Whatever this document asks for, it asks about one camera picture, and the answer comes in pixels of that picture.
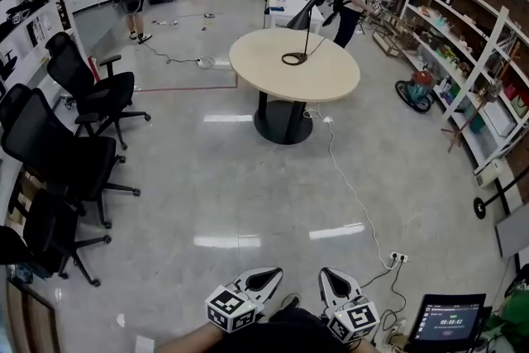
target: black lamp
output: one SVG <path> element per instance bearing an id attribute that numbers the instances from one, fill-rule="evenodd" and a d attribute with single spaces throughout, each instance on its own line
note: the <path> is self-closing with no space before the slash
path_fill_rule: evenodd
<path id="1" fill-rule="evenodd" d="M 305 40 L 305 51 L 303 53 L 287 53 L 281 57 L 284 64 L 298 66 L 307 61 L 308 34 L 311 30 L 312 8 L 316 5 L 317 1 L 309 0 L 305 7 L 287 24 L 287 28 L 291 30 L 307 30 L 307 39 Z"/>

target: round table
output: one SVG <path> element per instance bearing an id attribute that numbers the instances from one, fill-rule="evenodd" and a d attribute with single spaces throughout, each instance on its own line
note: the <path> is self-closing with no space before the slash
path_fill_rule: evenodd
<path id="1" fill-rule="evenodd" d="M 303 52 L 306 37 L 305 31 L 270 28 L 242 36 L 230 49 L 233 69 L 259 89 L 255 128 L 274 143 L 305 140 L 312 132 L 312 119 L 303 115 L 305 105 L 343 98 L 360 81 L 353 57 L 330 40 L 317 47 L 323 37 L 312 33 L 307 53 L 313 53 L 308 60 L 299 66 L 284 64 L 285 53 Z M 268 103 L 268 94 L 286 100 Z"/>

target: black table base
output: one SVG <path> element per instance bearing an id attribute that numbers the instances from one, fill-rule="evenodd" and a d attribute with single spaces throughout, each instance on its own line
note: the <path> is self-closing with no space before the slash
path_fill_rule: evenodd
<path id="1" fill-rule="evenodd" d="M 280 145 L 295 145 L 312 132 L 312 119 L 303 116 L 306 103 L 274 100 L 259 92 L 259 108 L 254 115 L 257 131 L 266 139 Z"/>

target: wall outlet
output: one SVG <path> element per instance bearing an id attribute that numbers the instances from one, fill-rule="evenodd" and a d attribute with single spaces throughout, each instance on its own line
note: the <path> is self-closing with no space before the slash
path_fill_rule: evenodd
<path id="1" fill-rule="evenodd" d="M 402 253 L 398 253 L 397 251 L 392 251 L 389 254 L 389 259 L 391 260 L 395 259 L 396 261 L 400 261 L 401 256 L 404 256 L 404 259 L 402 259 L 402 262 L 407 262 L 408 257 L 406 255 L 403 255 Z"/>

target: computer monitor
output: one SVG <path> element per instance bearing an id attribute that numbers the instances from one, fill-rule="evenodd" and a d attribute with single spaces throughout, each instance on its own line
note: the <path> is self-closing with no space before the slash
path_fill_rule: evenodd
<path id="1" fill-rule="evenodd" d="M 475 346 L 484 320 L 485 294 L 427 294 L 405 351 L 465 351 Z"/>

